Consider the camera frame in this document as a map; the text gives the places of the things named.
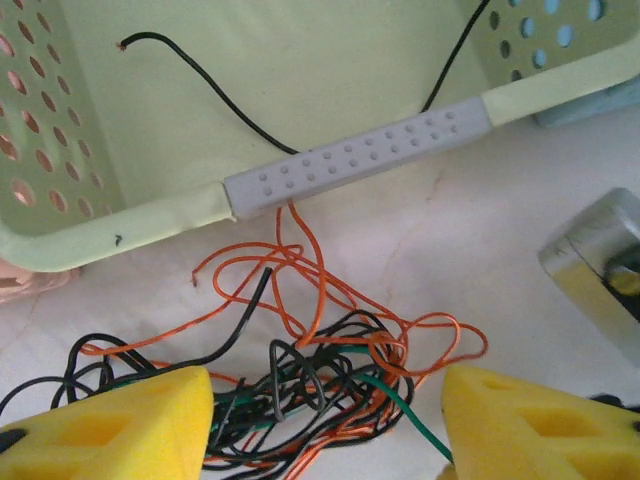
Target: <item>marble surface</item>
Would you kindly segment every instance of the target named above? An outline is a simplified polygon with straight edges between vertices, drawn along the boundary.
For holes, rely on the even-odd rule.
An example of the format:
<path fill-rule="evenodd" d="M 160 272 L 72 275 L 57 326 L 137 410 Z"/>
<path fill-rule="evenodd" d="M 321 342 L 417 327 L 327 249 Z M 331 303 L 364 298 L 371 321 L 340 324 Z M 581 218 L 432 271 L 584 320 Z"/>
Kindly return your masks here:
<path fill-rule="evenodd" d="M 638 372 L 560 292 L 536 253 L 569 217 L 617 186 L 640 194 L 640 109 L 543 130 L 525 120 L 468 147 L 387 172 L 300 202 L 321 241 L 328 267 L 407 317 L 447 310 L 482 328 L 491 341 L 483 367 L 578 395 L 609 392 L 640 403 Z M 434 165 L 440 172 L 431 189 Z M 109 332 L 127 341 L 183 323 L 220 303 L 206 271 L 194 289 L 190 271 L 230 243 L 273 239 L 274 216 L 223 223 L 101 261 L 67 287 L 0 308 L 0 394 L 29 378 L 62 372 L 80 335 Z M 292 222 L 287 236 L 300 239 Z M 234 285 L 243 271 L 224 279 Z M 313 313 L 313 290 L 283 279 L 286 301 L 302 318 Z M 194 357 L 219 345 L 237 310 L 146 353 Z M 330 308 L 327 322 L 339 315 Z M 279 321 L 258 312 L 220 371 L 261 374 L 267 343 L 284 336 Z M 446 333 L 418 333 L 411 365 L 436 358 Z M 476 347 L 475 340 L 462 349 Z M 445 436 L 442 375 L 426 382 L 417 414 Z M 52 387 L 36 387 L 12 403 L 0 423 L 47 408 Z M 327 478 L 434 478 L 444 462 L 411 424 L 367 446 L 324 453 L 306 474 Z M 217 478 L 203 474 L 202 478 Z"/>

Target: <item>electrical wire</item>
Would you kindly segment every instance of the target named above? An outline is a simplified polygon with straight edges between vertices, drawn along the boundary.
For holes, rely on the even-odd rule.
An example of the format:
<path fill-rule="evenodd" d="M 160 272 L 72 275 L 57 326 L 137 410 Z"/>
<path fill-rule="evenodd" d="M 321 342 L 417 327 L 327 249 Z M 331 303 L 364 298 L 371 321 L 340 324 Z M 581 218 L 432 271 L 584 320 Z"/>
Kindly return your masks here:
<path fill-rule="evenodd" d="M 284 143 L 280 142 L 276 138 L 269 135 L 266 131 L 264 131 L 258 124 L 256 124 L 253 120 L 251 120 L 241 109 L 238 107 L 229 96 L 220 88 L 220 86 L 216 83 L 216 81 L 207 73 L 207 71 L 202 68 L 198 62 L 196 62 L 193 58 L 187 55 L 184 50 L 182 50 L 176 43 L 165 35 L 161 35 L 156 32 L 139 32 L 134 33 L 133 35 L 128 36 L 120 43 L 118 43 L 118 47 L 122 51 L 126 50 L 129 45 L 138 40 L 143 39 L 152 39 L 158 40 L 168 46 L 171 50 L 173 50 L 182 60 L 184 60 L 191 68 L 193 68 L 198 75 L 200 75 L 205 82 L 209 84 L 211 88 L 218 94 L 218 96 L 222 99 L 222 101 L 235 113 L 249 128 L 251 128 L 254 132 L 264 138 L 267 142 L 269 142 L 274 147 L 279 148 L 285 153 L 289 155 L 295 155 L 298 153 L 297 150 L 294 150 L 291 147 L 288 147 Z"/>
<path fill-rule="evenodd" d="M 432 373 L 452 363 L 484 355 L 488 349 L 486 336 L 476 327 L 460 323 L 447 313 L 435 312 L 407 320 L 371 300 L 327 270 L 318 240 L 293 204 L 288 206 L 288 211 L 305 242 L 311 244 L 312 258 L 305 256 L 301 243 L 285 242 L 282 234 L 284 211 L 279 209 L 276 214 L 275 243 L 246 242 L 225 247 L 206 258 L 192 272 L 197 288 L 198 276 L 210 264 L 217 264 L 212 284 L 223 299 L 221 306 L 165 333 L 135 343 L 102 333 L 88 334 L 75 342 L 64 376 L 49 377 L 56 378 L 53 381 L 61 384 L 52 406 L 59 405 L 64 393 L 67 402 L 73 403 L 79 398 L 79 392 L 97 395 L 181 366 L 215 364 L 220 356 L 229 354 L 255 312 L 264 310 L 280 317 L 292 342 L 279 339 L 270 342 L 268 372 L 254 381 L 210 372 L 212 378 L 228 382 L 231 388 L 216 392 L 203 469 L 228 472 L 227 478 L 232 479 L 284 476 L 287 480 L 296 480 L 325 449 L 367 443 L 393 429 L 405 415 L 416 426 L 420 425 L 415 422 L 415 414 L 407 408 L 416 389 Z M 236 289 L 227 292 L 221 287 L 220 277 L 234 266 L 248 267 L 250 272 Z M 295 318 L 285 305 L 279 275 L 286 271 L 296 272 L 318 292 L 309 319 Z M 257 281 L 257 287 L 251 296 L 245 297 L 244 291 L 253 281 Z M 262 300 L 269 286 L 273 303 Z M 326 317 L 324 307 L 329 302 L 343 307 L 348 313 L 321 327 Z M 218 317 L 234 304 L 244 305 L 245 310 L 232 334 L 213 353 L 174 365 L 149 360 L 140 353 L 139 349 L 147 345 L 168 340 Z M 415 329 L 448 330 L 452 339 L 431 365 L 410 370 L 406 367 L 410 358 L 409 337 Z M 475 352 L 456 354 L 461 337 L 469 332 L 480 339 L 481 345 Z M 97 342 L 106 345 L 101 347 Z M 102 361 L 78 368 L 80 354 L 101 357 Z M 115 360 L 133 373 L 114 376 L 111 363 Z M 92 372 L 100 373 L 97 387 L 82 383 L 85 375 Z M 0 403 L 2 409 L 6 403 L 6 399 Z M 287 429 L 280 426 L 287 425 L 290 419 L 303 412 L 312 413 L 312 417 L 293 435 L 283 439 Z M 426 427 L 418 428 L 439 451 L 446 453 L 446 447 L 430 436 Z"/>
<path fill-rule="evenodd" d="M 436 437 L 429 428 L 420 421 L 418 416 L 411 410 L 411 407 L 398 395 L 394 390 L 389 388 L 389 386 L 378 378 L 372 377 L 370 375 L 358 375 L 356 377 L 358 380 L 362 380 L 365 383 L 369 383 L 376 388 L 382 390 L 385 394 L 387 394 L 394 401 L 398 407 L 404 412 L 411 423 L 416 427 L 416 429 L 433 445 L 438 449 L 438 451 L 449 460 L 449 462 L 453 463 L 453 455 L 451 455 L 451 450 L 449 450 L 444 443 Z"/>
<path fill-rule="evenodd" d="M 469 22 L 465 26 L 464 30 L 462 31 L 462 34 L 460 35 L 458 41 L 456 42 L 454 49 L 451 51 L 451 54 L 449 55 L 449 58 L 447 59 L 440 75 L 438 76 L 435 86 L 433 87 L 426 103 L 424 104 L 424 107 L 422 107 L 421 112 L 426 112 L 433 105 L 433 102 L 438 96 L 438 93 L 440 93 L 442 85 L 444 84 L 447 76 L 449 75 L 449 71 L 451 70 L 453 63 L 455 62 L 455 59 L 458 57 L 458 54 L 460 53 L 460 50 L 466 43 L 467 38 L 469 37 L 471 31 L 473 30 L 473 27 L 477 23 L 478 19 L 480 18 L 484 10 L 489 5 L 490 1 L 491 0 L 482 0 L 481 4 L 478 6 L 478 8 L 475 10 L 473 15 L 471 16 Z M 118 43 L 118 47 L 122 51 L 125 51 L 127 47 L 132 43 L 135 43 L 139 40 L 149 40 L 149 39 L 160 41 L 164 43 L 166 46 L 168 46 L 171 50 L 173 50 L 182 60 L 184 60 L 193 70 L 195 70 L 196 73 L 198 73 L 198 75 L 200 75 L 205 82 L 207 82 L 207 84 L 216 92 L 216 94 L 218 94 L 218 96 L 227 105 L 227 107 L 229 107 L 233 111 L 233 113 L 235 113 L 249 128 L 251 128 L 254 132 L 260 135 L 263 139 L 265 139 L 271 145 L 273 145 L 274 147 L 278 148 L 279 150 L 289 155 L 295 155 L 297 153 L 300 153 L 298 150 L 295 150 L 285 145 L 284 143 L 282 143 L 281 141 L 279 141 L 278 139 L 276 139 L 275 137 L 267 133 L 257 123 L 251 120 L 240 109 L 240 107 L 238 107 L 236 103 L 233 102 L 231 98 L 229 98 L 229 96 L 224 92 L 224 90 L 216 83 L 213 77 L 211 77 L 211 75 L 204 68 L 202 68 L 202 66 L 200 66 L 198 62 L 196 62 L 193 58 L 191 58 L 184 50 L 182 50 L 169 37 L 156 32 L 138 32 L 120 41 Z"/>
<path fill-rule="evenodd" d="M 451 67 L 453 66 L 453 63 L 455 62 L 456 58 L 458 57 L 460 50 L 462 50 L 462 47 L 467 41 L 467 38 L 469 38 L 469 35 L 471 34 L 471 30 L 473 30 L 473 27 L 477 23 L 478 19 L 482 16 L 482 13 L 489 6 L 489 2 L 491 2 L 491 0 L 482 0 L 480 5 L 478 5 L 478 8 L 476 8 L 476 10 L 473 12 L 473 15 L 467 22 L 467 25 L 464 27 L 464 30 L 462 31 L 460 38 L 458 38 L 458 41 L 455 47 L 453 47 L 453 50 L 451 51 L 449 58 L 444 64 L 444 68 L 442 69 L 442 72 L 440 72 L 440 76 L 438 77 L 438 80 L 436 81 L 436 84 L 433 87 L 433 90 L 431 91 L 429 98 L 424 104 L 424 107 L 422 107 L 421 112 L 426 112 L 433 105 L 433 102 L 438 96 L 438 93 L 440 93 L 440 89 L 442 88 L 442 85 L 444 84 L 444 81 L 446 80 L 447 75 L 449 75 L 449 71 L 451 70 Z"/>

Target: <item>green plastic basket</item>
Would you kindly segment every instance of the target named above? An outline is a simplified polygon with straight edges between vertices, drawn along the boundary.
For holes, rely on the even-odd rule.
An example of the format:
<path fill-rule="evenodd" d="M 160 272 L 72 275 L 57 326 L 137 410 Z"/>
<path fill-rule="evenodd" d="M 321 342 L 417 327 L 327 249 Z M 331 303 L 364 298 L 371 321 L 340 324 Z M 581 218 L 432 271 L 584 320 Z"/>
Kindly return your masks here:
<path fill-rule="evenodd" d="M 3 0 L 0 257 L 86 264 L 640 73 L 638 0 L 493 0 L 416 117 L 478 3 Z M 313 152 L 283 159 L 159 42 L 117 48 L 141 30 L 171 37 L 257 123 Z"/>

